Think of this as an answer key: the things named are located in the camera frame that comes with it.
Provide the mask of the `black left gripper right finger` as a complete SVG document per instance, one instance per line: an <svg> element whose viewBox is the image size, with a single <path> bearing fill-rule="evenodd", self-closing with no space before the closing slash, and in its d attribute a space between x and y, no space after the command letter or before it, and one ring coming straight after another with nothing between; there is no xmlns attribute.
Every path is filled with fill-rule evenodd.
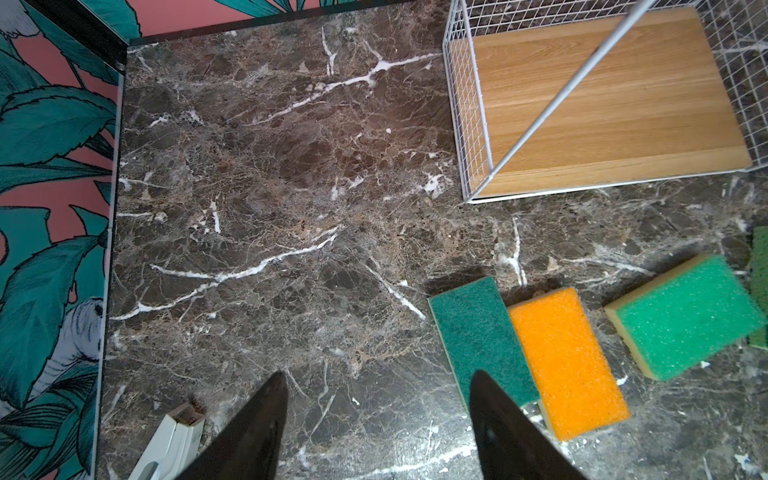
<svg viewBox="0 0 768 480"><path fill-rule="evenodd" d="M485 479L585 479L483 370L471 380L469 413Z"/></svg>

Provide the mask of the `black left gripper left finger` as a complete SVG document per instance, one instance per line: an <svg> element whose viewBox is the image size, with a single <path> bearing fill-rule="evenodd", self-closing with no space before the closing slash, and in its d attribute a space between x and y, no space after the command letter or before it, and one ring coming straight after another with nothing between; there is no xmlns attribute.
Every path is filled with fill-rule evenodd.
<svg viewBox="0 0 768 480"><path fill-rule="evenodd" d="M277 371L232 418L180 479L273 479L287 421L286 376Z"/></svg>

